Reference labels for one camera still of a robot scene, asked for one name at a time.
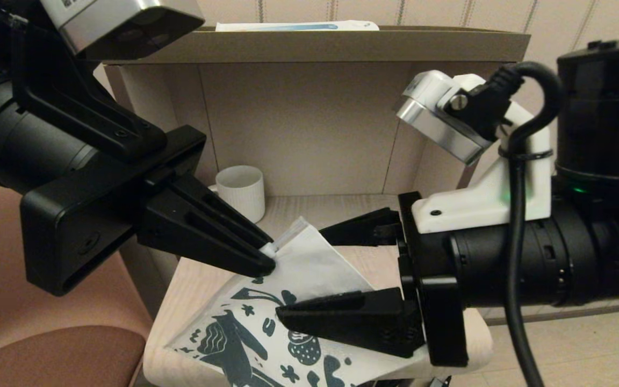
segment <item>white paper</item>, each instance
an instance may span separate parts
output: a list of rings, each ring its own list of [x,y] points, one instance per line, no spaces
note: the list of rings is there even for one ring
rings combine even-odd
[[[169,348],[224,373],[236,387],[349,387],[422,362],[422,348],[403,359],[289,332],[278,306],[373,288],[302,219],[278,241],[271,275],[234,276]]]
[[[217,23],[217,32],[233,31],[378,31],[379,26],[367,20],[320,21],[316,23]]]

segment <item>black cylindrical motor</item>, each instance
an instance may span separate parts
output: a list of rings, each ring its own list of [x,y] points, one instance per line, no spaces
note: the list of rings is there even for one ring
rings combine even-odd
[[[97,150],[20,108],[0,65],[0,185],[24,194],[93,159]]]
[[[552,216],[526,223],[523,304],[619,297],[619,41],[558,59],[567,103],[558,117]],[[503,304],[508,226],[447,238],[467,306]]]
[[[567,198],[552,216],[526,223],[522,254],[523,305],[583,305],[619,297],[619,220],[587,220]],[[508,226],[451,233],[450,255],[467,306],[500,306],[506,285]]]

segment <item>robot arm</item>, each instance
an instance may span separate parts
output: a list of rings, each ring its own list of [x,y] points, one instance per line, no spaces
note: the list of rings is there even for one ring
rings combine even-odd
[[[272,272],[272,239],[192,177],[206,137],[165,134],[92,76],[96,59],[137,59],[203,22],[190,0],[0,0],[0,185],[24,195],[33,284],[62,296],[133,235]]]
[[[494,137],[484,139],[470,125],[445,111],[447,107],[454,112],[466,110],[469,99],[458,93],[461,90],[469,93],[485,82],[474,74],[454,78],[440,71],[419,74],[403,93],[404,100],[396,115],[460,161],[474,164],[496,139],[507,149],[509,136],[534,117],[511,102]],[[551,152],[549,129],[544,128],[529,137],[527,150],[532,154]],[[526,220],[548,218],[551,215],[550,159],[531,162],[527,167]],[[412,208],[418,231],[436,233],[508,223],[508,181],[508,159],[500,156],[473,186],[418,200]]]

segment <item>white ceramic cup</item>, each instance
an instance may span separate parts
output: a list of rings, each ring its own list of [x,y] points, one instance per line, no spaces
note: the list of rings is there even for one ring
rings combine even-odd
[[[209,187],[250,222],[264,217],[264,175],[249,165],[228,167],[217,174],[216,185]]]

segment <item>black cable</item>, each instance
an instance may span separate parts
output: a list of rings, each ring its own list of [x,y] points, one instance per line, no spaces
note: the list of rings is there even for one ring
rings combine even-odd
[[[560,85],[560,79],[553,71],[540,63],[519,63],[515,66],[501,68],[497,74],[498,76],[493,76],[490,81],[497,82],[501,87],[506,88],[510,95],[517,91],[521,84],[518,80],[523,76],[535,79],[541,86],[544,95],[544,104],[538,115],[518,127],[508,139],[510,214],[508,225],[508,282],[504,302],[510,337],[513,340],[515,354],[525,380],[529,387],[542,387],[543,380],[538,372],[534,356],[531,354],[519,299],[522,243],[526,217],[526,160],[512,156],[525,154],[526,140],[558,116],[563,104],[563,88]]]

